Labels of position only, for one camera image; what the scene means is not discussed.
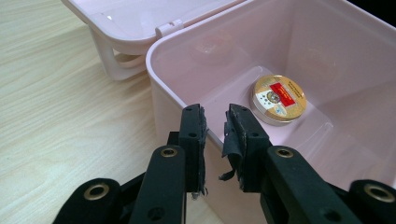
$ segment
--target gold tin lid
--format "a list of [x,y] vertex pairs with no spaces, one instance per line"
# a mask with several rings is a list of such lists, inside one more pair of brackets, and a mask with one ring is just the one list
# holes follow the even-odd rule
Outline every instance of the gold tin lid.
[[262,121],[283,126],[299,118],[306,108],[303,90],[287,77],[259,78],[253,86],[250,106]]

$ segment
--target plastic container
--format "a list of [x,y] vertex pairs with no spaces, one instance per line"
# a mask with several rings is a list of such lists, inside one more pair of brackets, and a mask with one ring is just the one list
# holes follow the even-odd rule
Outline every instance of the plastic container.
[[[105,71],[115,80],[146,70],[147,51],[157,39],[242,1],[62,0],[89,25]],[[127,60],[117,60],[117,52],[128,55],[123,57]]]
[[293,123],[262,122],[274,145],[294,147],[328,182],[370,178],[396,187],[396,30],[345,1],[246,1],[148,51],[158,137],[178,129],[181,109],[205,108],[205,199],[225,223],[262,223],[259,195],[218,181],[229,103],[249,107],[258,77],[298,83],[306,110]]

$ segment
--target box lid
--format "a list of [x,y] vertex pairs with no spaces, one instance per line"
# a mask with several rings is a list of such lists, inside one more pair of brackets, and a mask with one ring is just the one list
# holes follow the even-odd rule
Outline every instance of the box lid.
[[243,0],[62,0],[96,32],[115,40],[143,41],[175,20],[189,26]]

